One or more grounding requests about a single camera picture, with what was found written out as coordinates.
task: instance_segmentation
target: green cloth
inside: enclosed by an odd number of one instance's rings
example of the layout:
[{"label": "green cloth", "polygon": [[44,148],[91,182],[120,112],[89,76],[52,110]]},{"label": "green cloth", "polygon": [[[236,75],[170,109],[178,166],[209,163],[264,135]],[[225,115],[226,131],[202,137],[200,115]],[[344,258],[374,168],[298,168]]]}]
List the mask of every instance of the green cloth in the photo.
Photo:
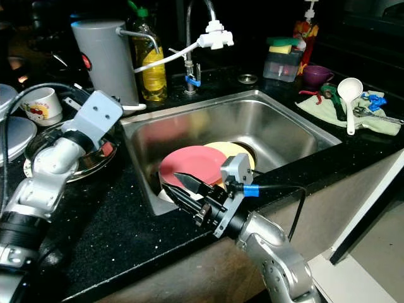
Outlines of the green cloth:
[{"label": "green cloth", "polygon": [[[321,100],[322,102],[319,105],[316,105],[316,103],[318,102],[317,96],[311,96],[310,98],[301,103],[296,103],[296,105],[300,107],[302,110],[308,112],[310,115],[313,115],[314,117],[317,117],[328,123],[341,126],[342,128],[346,128],[347,122],[339,121],[336,118],[333,102],[330,99],[325,99],[323,96],[321,96]],[[346,112],[347,110],[345,108],[345,103],[343,101],[341,103],[344,112]],[[352,108],[356,106],[368,107],[369,105],[370,101],[364,100],[360,97],[356,98],[352,102]],[[375,110],[373,113],[378,116],[386,116],[383,109]],[[375,117],[353,117],[353,118],[355,120],[355,129],[369,128],[377,133],[395,136],[401,128],[401,126],[397,123],[383,121]]]}]

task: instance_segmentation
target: yellow plate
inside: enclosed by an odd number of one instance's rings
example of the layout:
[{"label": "yellow plate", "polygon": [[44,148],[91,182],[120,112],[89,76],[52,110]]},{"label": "yellow plate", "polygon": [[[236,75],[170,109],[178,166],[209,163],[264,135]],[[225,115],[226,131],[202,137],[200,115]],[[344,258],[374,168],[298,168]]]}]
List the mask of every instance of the yellow plate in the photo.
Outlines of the yellow plate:
[{"label": "yellow plate", "polygon": [[[230,156],[236,156],[238,153],[246,153],[248,154],[248,160],[250,161],[251,169],[255,168],[253,156],[244,147],[238,144],[231,142],[211,142],[206,144],[205,146],[220,150],[227,158],[229,158]],[[220,181],[218,181],[217,185],[224,187],[221,179]]]}]

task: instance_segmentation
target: kitchen sink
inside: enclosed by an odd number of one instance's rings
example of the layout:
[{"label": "kitchen sink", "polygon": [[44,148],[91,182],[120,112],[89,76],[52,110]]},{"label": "kitchen sink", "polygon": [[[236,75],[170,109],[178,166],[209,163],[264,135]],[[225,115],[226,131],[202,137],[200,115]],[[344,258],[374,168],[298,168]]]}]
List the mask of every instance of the kitchen sink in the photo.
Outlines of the kitchen sink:
[{"label": "kitchen sink", "polygon": [[121,119],[126,146],[151,211],[176,208],[158,197],[158,168],[171,152],[214,141],[240,144],[268,172],[341,143],[258,90]]}]

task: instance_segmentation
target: black countertop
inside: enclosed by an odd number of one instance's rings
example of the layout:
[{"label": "black countertop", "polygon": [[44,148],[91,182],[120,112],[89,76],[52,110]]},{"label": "black countertop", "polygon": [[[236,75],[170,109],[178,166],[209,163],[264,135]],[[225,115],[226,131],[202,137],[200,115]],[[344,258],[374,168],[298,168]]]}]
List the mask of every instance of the black countertop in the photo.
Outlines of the black countertop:
[{"label": "black countertop", "polygon": [[[255,85],[237,81],[237,68],[207,71],[205,83],[193,97],[185,97],[182,77],[169,82],[169,98],[148,110],[163,109],[246,90],[261,90],[336,136],[342,143],[292,162],[256,178],[257,184],[298,182],[314,193],[404,148],[404,133],[392,137],[367,129],[348,136],[346,130],[300,110],[295,102],[300,79],[293,83],[260,79]],[[402,117],[400,100],[388,98],[387,114]],[[24,178],[24,158],[10,165],[10,190]],[[272,191],[249,198],[259,208],[288,192]],[[102,170],[69,183],[41,247],[42,260],[34,274],[29,302],[91,302],[133,283],[205,247],[216,239],[198,228],[187,213],[174,210],[154,217],[144,204],[135,172],[121,144]]]}]

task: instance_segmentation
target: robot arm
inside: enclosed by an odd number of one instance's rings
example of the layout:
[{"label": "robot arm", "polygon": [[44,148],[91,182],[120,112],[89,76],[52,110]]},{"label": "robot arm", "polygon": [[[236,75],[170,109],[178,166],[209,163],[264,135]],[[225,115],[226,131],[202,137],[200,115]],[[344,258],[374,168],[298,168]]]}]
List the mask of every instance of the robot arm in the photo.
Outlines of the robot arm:
[{"label": "robot arm", "polygon": [[226,190],[209,186],[183,173],[175,176],[190,191],[204,198],[193,200],[183,189],[163,184],[168,196],[183,210],[192,214],[196,224],[207,225],[213,235],[235,239],[259,268],[273,303],[320,303],[310,269],[303,257],[290,245],[283,230],[255,211],[239,210],[245,196],[257,196],[248,156],[229,157],[222,165]]},{"label": "robot arm", "polygon": [[122,116],[121,105],[101,91],[93,92],[54,146],[40,151],[31,178],[17,187],[0,218],[0,302],[19,302],[27,276],[78,159],[99,148],[104,134]]}]

